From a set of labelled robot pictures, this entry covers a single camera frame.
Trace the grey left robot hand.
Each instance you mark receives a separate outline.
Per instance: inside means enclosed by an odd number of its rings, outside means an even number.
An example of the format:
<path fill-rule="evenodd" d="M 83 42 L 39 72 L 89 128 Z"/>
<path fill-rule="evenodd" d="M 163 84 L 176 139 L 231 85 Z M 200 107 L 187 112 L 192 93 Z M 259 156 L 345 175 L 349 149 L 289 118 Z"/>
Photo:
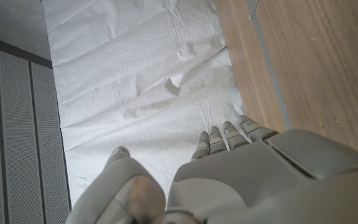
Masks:
<path fill-rule="evenodd" d="M 125 147 L 75 203 L 68 223 L 358 223 L 358 152 L 247 116 L 202 132 L 164 194 Z"/>

